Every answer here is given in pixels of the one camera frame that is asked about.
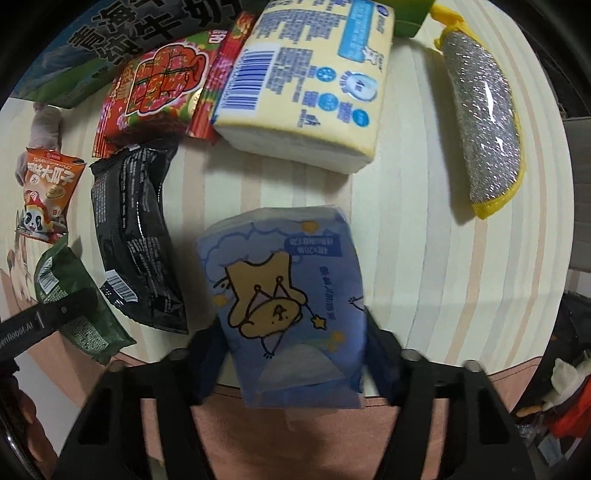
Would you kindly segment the green snack packet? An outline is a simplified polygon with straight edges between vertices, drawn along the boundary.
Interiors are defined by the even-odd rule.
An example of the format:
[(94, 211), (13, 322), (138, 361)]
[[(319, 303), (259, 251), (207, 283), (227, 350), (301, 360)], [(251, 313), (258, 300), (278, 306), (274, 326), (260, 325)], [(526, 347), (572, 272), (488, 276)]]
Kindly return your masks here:
[(37, 301), (58, 302), (66, 308), (60, 333), (74, 347), (106, 365), (121, 349), (135, 344), (107, 306), (82, 261), (63, 236), (37, 263), (34, 274)]

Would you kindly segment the black snack packet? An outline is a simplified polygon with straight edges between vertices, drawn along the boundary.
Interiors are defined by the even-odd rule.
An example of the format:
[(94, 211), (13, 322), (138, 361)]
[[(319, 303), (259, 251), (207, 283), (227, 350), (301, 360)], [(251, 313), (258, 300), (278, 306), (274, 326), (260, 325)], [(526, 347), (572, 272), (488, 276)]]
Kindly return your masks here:
[(162, 187), (178, 141), (129, 145), (91, 165), (91, 202), (105, 270), (100, 290), (129, 319), (171, 333), (188, 332)]

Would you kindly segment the orange panda snack packet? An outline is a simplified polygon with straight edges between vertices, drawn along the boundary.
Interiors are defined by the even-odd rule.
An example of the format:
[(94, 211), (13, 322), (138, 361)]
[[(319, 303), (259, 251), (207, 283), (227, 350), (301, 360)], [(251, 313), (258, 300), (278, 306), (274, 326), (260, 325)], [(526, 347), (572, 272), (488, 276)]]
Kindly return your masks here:
[(68, 206), (86, 164), (56, 150), (28, 148), (24, 166), (24, 207), (17, 231), (54, 244), (68, 232)]

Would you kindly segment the blue bear tissue pack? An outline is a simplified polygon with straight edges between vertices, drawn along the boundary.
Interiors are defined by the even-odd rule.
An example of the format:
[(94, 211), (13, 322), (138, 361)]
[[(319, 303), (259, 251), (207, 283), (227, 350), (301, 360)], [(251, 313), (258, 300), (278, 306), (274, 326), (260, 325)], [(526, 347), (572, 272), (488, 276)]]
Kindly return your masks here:
[(252, 210), (197, 253), (247, 407), (362, 407), (363, 280), (341, 209)]

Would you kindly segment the silver yellow scrubbing sponge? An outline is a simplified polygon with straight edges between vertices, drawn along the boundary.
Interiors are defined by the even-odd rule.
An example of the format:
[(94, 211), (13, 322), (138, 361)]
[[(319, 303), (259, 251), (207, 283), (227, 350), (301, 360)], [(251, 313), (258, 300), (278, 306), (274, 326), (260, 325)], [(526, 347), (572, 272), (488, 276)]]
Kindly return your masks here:
[(469, 198), (486, 219), (516, 195), (526, 169), (521, 124), (509, 81), (464, 17), (440, 4), (430, 10), (443, 26), (434, 41), (453, 88)]

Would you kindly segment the yellow tissue pack blue print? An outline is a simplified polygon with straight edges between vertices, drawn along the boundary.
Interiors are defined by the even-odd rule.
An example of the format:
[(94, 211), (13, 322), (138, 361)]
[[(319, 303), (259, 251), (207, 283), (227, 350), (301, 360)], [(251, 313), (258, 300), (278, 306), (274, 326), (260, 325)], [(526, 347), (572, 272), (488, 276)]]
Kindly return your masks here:
[(240, 151), (354, 174), (374, 160), (394, 9), (369, 0), (271, 1), (213, 115)]

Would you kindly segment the grey plush toy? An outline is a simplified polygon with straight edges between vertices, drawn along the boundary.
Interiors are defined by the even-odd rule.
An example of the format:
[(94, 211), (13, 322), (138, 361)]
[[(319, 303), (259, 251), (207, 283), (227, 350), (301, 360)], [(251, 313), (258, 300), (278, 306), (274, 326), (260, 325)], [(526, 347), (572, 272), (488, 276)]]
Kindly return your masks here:
[(33, 103), (34, 117), (27, 147), (30, 149), (61, 150), (62, 112), (54, 106)]

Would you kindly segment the blue green milk carton box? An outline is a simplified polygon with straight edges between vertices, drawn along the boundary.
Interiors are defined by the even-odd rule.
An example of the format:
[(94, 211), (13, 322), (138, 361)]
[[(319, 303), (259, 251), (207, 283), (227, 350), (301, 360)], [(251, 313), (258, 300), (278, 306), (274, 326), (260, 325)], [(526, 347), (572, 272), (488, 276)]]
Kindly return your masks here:
[(73, 108), (132, 58), (254, 9), (252, 1), (99, 1), (37, 56), (10, 96)]

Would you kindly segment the red snack packet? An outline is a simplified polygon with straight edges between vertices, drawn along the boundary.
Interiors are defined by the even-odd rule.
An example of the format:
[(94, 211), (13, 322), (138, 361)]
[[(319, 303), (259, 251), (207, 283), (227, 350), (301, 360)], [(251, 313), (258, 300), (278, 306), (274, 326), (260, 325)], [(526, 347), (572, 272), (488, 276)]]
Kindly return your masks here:
[(129, 61), (103, 102), (92, 156), (165, 134), (215, 143), (214, 110), (256, 18), (242, 12), (231, 29), (199, 32)]

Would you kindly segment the grey chair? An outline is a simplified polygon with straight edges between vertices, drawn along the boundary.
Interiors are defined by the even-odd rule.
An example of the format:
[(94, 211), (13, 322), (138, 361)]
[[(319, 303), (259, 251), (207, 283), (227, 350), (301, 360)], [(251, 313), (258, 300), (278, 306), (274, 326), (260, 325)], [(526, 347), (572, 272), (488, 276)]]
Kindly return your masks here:
[(591, 269), (591, 118), (564, 122), (574, 185), (574, 233), (570, 268)]

